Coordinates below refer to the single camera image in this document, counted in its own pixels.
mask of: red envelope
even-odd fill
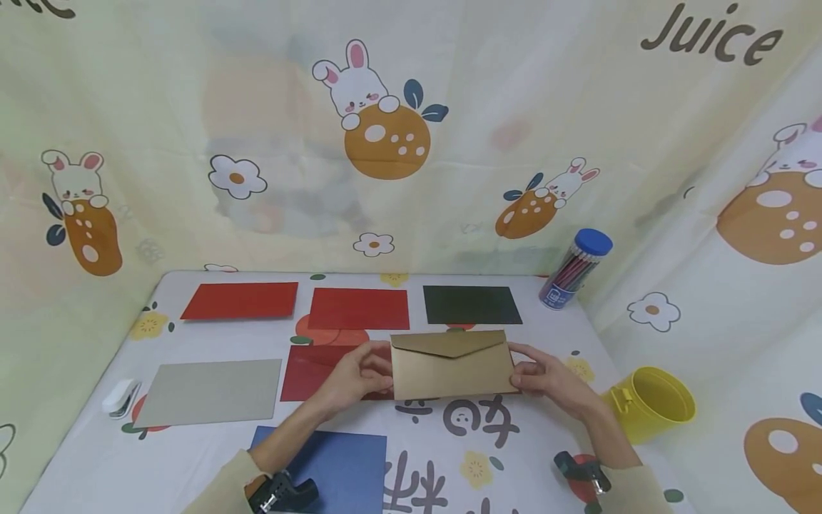
[[[305,401],[326,381],[343,355],[351,346],[292,346],[285,366],[283,392],[280,401]],[[377,350],[374,354],[391,361],[391,349]],[[381,395],[372,393],[363,400],[394,400],[394,392]]]
[[[408,330],[405,289],[314,289],[310,329]]]
[[[180,319],[288,317],[294,312],[297,282],[201,284]]]

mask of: left hand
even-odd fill
[[[388,392],[394,386],[391,363],[374,350],[389,348],[388,341],[368,341],[348,352],[308,402],[331,419],[368,393]]]

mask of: dark green paper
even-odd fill
[[[424,285],[428,323],[522,325],[520,311],[507,287]]]

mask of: yellow bucket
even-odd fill
[[[633,444],[647,442],[696,416],[694,397],[685,384],[659,368],[637,369],[603,399]]]

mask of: white flower illustration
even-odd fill
[[[260,168],[247,159],[234,160],[227,155],[211,158],[208,179],[215,188],[224,189],[238,200],[245,200],[253,192],[263,192],[268,183],[260,176]]]
[[[206,271],[225,271],[226,273],[234,273],[237,268],[234,266],[221,266],[220,264],[206,264],[203,266]]]
[[[630,319],[643,325],[649,324],[655,330],[667,332],[671,324],[679,321],[679,308],[668,302],[663,293],[648,293],[638,302],[628,305]]]
[[[366,257],[376,257],[381,253],[391,253],[394,251],[394,236],[388,234],[376,235],[371,232],[360,234],[360,240],[354,243],[354,249],[362,252]]]

